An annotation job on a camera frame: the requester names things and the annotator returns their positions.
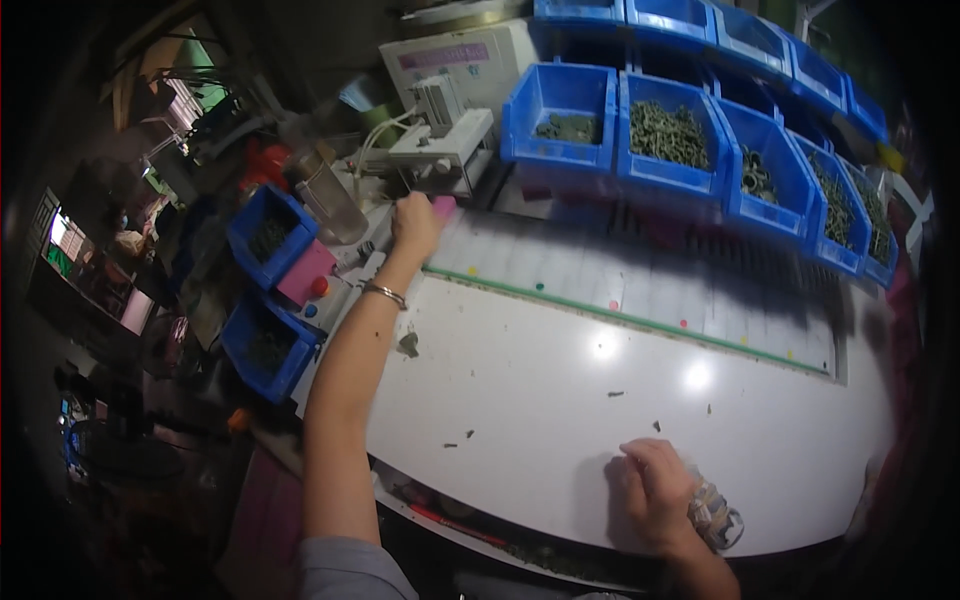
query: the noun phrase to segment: green scrap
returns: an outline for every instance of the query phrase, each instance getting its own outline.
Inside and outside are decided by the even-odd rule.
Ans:
[[[870,247],[867,253],[878,263],[886,266],[890,262],[890,221],[883,210],[883,201],[874,187],[868,185],[862,178],[853,176],[853,184],[863,200],[863,207],[867,209],[867,216],[874,231],[870,238]]]
[[[554,112],[547,117],[546,121],[537,125],[534,136],[577,144],[596,145],[600,143],[599,133],[596,117],[583,114],[561,116]]]
[[[283,245],[287,237],[287,228],[276,218],[268,217],[260,222],[260,227],[250,238],[247,247],[253,257],[265,263],[270,260],[274,252]]]
[[[420,353],[417,352],[417,343],[419,341],[420,341],[420,337],[418,337],[417,333],[414,331],[411,331],[410,333],[400,338],[400,341],[397,343],[397,349],[400,352],[409,356],[410,358],[417,358],[418,356],[420,356]]]
[[[740,191],[757,196],[770,204],[777,202],[777,189],[770,181],[770,172],[763,168],[763,159],[759,152],[752,151],[746,144],[740,144],[743,152],[743,177],[740,179]]]
[[[279,339],[273,331],[259,330],[247,344],[247,359],[255,366],[274,374],[283,366],[292,344]]]
[[[816,155],[807,157],[813,167],[813,173],[820,182],[820,188],[827,197],[827,219],[824,223],[824,235],[847,250],[853,250],[849,241],[850,227],[853,224],[853,211],[850,199],[844,193],[840,180],[827,174]]]
[[[707,137],[684,105],[667,112],[656,101],[631,104],[630,152],[709,170]]]
[[[535,564],[542,569],[559,573],[561,575],[576,577],[577,579],[583,579],[587,581],[610,580],[610,576],[607,575],[601,566],[563,556],[557,556],[556,551],[549,546],[543,546],[537,548],[536,550],[532,550],[511,544],[504,547],[504,550],[507,552],[507,554],[510,554],[511,556],[514,556],[525,563]]]

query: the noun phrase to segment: red button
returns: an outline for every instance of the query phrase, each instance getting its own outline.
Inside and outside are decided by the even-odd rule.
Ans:
[[[326,277],[319,276],[313,280],[313,283],[310,284],[310,291],[313,292],[315,298],[322,298],[326,296],[326,293],[330,290],[330,284],[327,282]]]

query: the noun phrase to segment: red bag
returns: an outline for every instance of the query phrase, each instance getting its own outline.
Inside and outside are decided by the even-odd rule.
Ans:
[[[272,144],[260,152],[260,140],[251,137],[247,140],[247,172],[240,180],[240,190],[247,189],[251,183],[274,183],[285,193],[290,193],[290,185],[280,172],[280,167],[293,151],[283,144]]]

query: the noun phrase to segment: person's arm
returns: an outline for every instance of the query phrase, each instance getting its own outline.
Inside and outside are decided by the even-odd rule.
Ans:
[[[437,248],[442,224],[425,196],[396,203],[394,249],[373,283],[404,296]],[[303,415],[303,532],[379,545],[366,430],[399,307],[376,292],[350,308],[317,368]]]
[[[627,512],[636,532],[663,557],[684,592],[696,600],[736,600],[740,585],[686,516],[696,482],[666,440],[620,446],[626,471]]]

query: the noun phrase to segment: silver bangle bracelet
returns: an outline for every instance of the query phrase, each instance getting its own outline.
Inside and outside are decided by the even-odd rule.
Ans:
[[[377,284],[373,283],[372,281],[368,281],[367,283],[364,283],[363,291],[364,291],[364,292],[377,292],[378,294],[383,294],[384,296],[386,296],[386,297],[389,298],[390,300],[393,300],[394,302],[396,302],[396,305],[400,307],[400,310],[406,310],[406,309],[407,309],[407,300],[406,300],[406,298],[404,298],[403,296],[401,296],[400,294],[398,294],[397,292],[393,291],[393,290],[390,289],[390,288],[386,288],[386,287],[383,287],[382,285],[377,285]]]

